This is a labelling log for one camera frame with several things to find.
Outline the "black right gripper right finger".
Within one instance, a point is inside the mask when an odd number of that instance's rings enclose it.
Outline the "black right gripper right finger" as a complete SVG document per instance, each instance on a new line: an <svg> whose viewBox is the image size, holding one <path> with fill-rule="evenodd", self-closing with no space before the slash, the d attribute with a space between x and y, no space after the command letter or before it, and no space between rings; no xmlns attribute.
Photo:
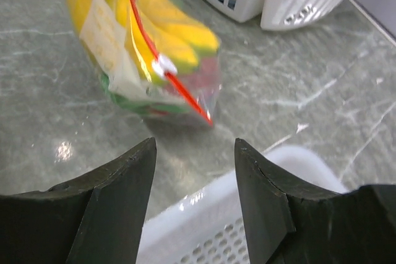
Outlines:
<svg viewBox="0 0 396 264"><path fill-rule="evenodd" d="M394 263L395 186L338 194L235 140L235 171L251 263Z"/></svg>

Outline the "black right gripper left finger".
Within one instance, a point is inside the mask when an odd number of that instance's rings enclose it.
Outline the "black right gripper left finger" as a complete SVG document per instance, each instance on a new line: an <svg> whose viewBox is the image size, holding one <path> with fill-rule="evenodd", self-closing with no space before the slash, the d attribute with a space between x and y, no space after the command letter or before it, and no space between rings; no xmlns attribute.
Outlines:
<svg viewBox="0 0 396 264"><path fill-rule="evenodd" d="M157 159L147 138L79 177L1 196L2 263L135 263Z"/></svg>

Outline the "clear zip top bag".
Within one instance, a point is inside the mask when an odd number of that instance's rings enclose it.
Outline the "clear zip top bag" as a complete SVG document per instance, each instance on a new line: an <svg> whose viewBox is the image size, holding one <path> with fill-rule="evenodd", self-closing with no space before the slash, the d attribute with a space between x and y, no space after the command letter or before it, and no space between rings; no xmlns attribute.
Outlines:
<svg viewBox="0 0 396 264"><path fill-rule="evenodd" d="M142 117L211 124L219 37L178 0L66 0L104 92Z"/></svg>

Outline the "fake sandwich with lettuce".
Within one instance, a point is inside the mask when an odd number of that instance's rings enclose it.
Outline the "fake sandwich with lettuce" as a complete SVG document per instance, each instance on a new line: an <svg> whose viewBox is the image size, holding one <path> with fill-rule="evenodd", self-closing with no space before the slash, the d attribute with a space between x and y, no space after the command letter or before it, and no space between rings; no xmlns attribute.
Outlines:
<svg viewBox="0 0 396 264"><path fill-rule="evenodd" d="M187 100L161 87L152 69L154 58L146 44L135 40L134 19L128 14L121 25L105 0L91 0L80 10L79 38L98 65L103 88L116 104L139 112L144 106L164 105L169 113L188 110Z"/></svg>

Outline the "yellow fake banana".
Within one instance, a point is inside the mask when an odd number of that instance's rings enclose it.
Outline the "yellow fake banana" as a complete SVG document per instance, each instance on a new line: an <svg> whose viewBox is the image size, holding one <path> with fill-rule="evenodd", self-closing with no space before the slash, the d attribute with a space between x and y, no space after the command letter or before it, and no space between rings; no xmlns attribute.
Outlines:
<svg viewBox="0 0 396 264"><path fill-rule="evenodd" d="M66 0L78 36L78 24L83 20L80 10L89 6L90 1ZM220 39L216 34L185 13L176 0L105 1L121 25L127 24L129 14L134 19L135 40L147 45L144 37L148 36L156 50L170 58L181 75L197 72L204 59L215 57L219 52Z"/></svg>

